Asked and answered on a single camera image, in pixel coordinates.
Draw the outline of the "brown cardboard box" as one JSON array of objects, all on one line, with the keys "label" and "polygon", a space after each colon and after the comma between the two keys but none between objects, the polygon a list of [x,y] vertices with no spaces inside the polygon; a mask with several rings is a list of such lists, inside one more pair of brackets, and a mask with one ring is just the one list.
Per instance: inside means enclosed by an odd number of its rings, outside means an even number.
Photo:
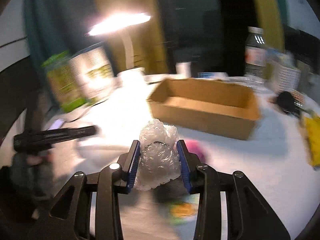
[{"label": "brown cardboard box", "polygon": [[162,122],[239,140],[249,139],[261,117],[251,88],[208,79],[165,79],[148,104]]}]

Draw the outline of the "black round pouch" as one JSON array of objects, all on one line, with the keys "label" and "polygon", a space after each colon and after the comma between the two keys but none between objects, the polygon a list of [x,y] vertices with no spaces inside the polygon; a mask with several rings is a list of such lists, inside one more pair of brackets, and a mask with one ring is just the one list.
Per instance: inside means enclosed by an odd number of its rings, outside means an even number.
[{"label": "black round pouch", "polygon": [[275,98],[275,103],[286,115],[299,116],[301,113],[300,104],[295,97],[288,91],[279,93]]}]

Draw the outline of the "clear bubble wrap ball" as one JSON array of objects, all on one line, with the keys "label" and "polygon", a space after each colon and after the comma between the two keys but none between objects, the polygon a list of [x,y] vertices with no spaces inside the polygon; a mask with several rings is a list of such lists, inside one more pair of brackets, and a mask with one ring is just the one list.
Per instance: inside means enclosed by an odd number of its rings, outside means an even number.
[{"label": "clear bubble wrap ball", "polygon": [[158,119],[151,120],[141,130],[135,189],[149,191],[180,176],[181,162],[176,150],[178,140],[177,128]]}]

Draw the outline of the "white desk lamp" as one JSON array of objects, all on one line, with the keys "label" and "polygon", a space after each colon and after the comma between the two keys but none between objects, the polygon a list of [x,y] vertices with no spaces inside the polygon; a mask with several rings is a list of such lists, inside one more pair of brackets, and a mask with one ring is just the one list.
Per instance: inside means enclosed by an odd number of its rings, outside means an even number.
[{"label": "white desk lamp", "polygon": [[118,33],[120,35],[125,53],[125,70],[134,68],[134,48],[132,39],[127,29],[134,25],[143,24],[151,20],[148,12],[115,11],[101,22],[93,25],[88,36],[108,35]]}]

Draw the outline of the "clear water bottle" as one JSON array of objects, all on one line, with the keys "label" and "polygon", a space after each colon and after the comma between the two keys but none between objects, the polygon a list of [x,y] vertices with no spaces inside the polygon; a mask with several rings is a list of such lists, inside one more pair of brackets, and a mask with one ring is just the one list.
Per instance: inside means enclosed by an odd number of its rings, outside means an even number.
[{"label": "clear water bottle", "polygon": [[266,44],[263,38],[264,31],[258,27],[249,27],[248,31],[245,46],[245,74],[264,79],[267,60]]}]

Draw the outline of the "pink plush toy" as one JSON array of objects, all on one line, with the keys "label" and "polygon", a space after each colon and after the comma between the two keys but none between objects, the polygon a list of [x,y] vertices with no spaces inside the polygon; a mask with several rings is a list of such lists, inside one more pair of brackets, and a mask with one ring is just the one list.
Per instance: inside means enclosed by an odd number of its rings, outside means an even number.
[{"label": "pink plush toy", "polygon": [[186,140],[185,144],[186,144],[188,151],[190,153],[197,155],[201,163],[206,162],[205,152],[197,140]]}]

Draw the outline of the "white plastic basket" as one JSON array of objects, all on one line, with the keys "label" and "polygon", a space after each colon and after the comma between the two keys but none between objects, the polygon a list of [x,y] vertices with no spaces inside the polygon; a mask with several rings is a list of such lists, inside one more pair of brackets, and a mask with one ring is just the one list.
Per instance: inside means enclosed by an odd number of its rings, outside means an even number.
[{"label": "white plastic basket", "polygon": [[280,53],[271,63],[273,67],[271,77],[272,90],[275,93],[295,90],[300,80],[300,70],[295,67],[292,57]]}]

